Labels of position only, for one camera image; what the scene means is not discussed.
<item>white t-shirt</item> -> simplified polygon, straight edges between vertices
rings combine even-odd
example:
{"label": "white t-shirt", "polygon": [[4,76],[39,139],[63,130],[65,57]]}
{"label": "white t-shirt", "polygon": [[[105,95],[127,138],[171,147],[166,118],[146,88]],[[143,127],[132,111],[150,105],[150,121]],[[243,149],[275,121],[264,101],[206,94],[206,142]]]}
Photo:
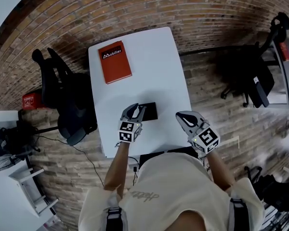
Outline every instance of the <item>white t-shirt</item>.
{"label": "white t-shirt", "polygon": [[[240,179],[229,189],[248,207],[250,230],[260,229],[264,208],[250,180]],[[111,191],[91,188],[79,217],[79,231],[97,231],[109,208]],[[201,162],[182,153],[164,153],[146,161],[138,181],[119,202],[126,212],[129,231],[164,231],[178,216],[199,213],[207,231],[227,231],[230,197],[211,181]]]}

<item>brick wall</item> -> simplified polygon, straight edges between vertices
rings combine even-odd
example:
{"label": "brick wall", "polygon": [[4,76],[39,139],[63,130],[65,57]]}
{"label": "brick wall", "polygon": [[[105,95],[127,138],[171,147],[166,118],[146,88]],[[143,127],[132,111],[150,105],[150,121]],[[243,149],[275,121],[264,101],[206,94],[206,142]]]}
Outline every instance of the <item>brick wall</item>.
{"label": "brick wall", "polygon": [[73,71],[87,71],[86,49],[135,31],[169,26],[178,51],[250,42],[268,31],[289,0],[28,0],[0,29],[0,110],[20,109],[41,85],[32,51],[55,49]]}

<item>black pants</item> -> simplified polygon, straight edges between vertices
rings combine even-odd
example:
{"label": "black pants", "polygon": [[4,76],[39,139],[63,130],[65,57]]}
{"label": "black pants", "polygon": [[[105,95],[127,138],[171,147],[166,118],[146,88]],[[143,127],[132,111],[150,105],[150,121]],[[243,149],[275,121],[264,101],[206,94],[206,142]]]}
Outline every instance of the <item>black pants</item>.
{"label": "black pants", "polygon": [[[174,149],[174,150],[169,150],[169,151],[165,151],[165,152],[177,152],[177,153],[185,153],[188,154],[190,156],[193,156],[194,158],[198,159],[198,153],[195,151],[195,149],[191,146],[189,147],[183,147],[183,148],[179,148],[179,149]],[[139,168],[141,168],[141,166],[148,161],[149,159],[161,155],[165,152],[155,152],[155,153],[150,153],[150,154],[145,154],[145,155],[141,155],[140,159],[139,159]]]}

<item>book cover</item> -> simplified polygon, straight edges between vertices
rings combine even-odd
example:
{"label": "book cover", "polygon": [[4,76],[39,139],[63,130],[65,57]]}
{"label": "book cover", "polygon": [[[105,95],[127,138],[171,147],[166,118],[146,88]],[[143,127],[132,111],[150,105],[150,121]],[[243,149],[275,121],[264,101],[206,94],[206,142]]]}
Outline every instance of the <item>book cover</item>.
{"label": "book cover", "polygon": [[106,84],[131,76],[131,68],[122,41],[98,50]]}

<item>forearm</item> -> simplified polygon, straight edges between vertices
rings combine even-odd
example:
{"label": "forearm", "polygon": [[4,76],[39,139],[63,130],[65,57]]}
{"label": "forearm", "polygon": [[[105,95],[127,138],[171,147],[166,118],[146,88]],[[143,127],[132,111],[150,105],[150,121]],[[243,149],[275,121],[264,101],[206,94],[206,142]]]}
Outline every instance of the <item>forearm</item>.
{"label": "forearm", "polygon": [[213,175],[213,180],[222,190],[227,190],[235,182],[235,177],[223,162],[217,152],[212,151],[207,155],[210,169]]}
{"label": "forearm", "polygon": [[117,154],[112,161],[106,174],[104,189],[113,191],[117,189],[120,197],[123,197],[123,190],[126,178],[126,169],[129,157],[129,143],[122,142],[117,150]]}

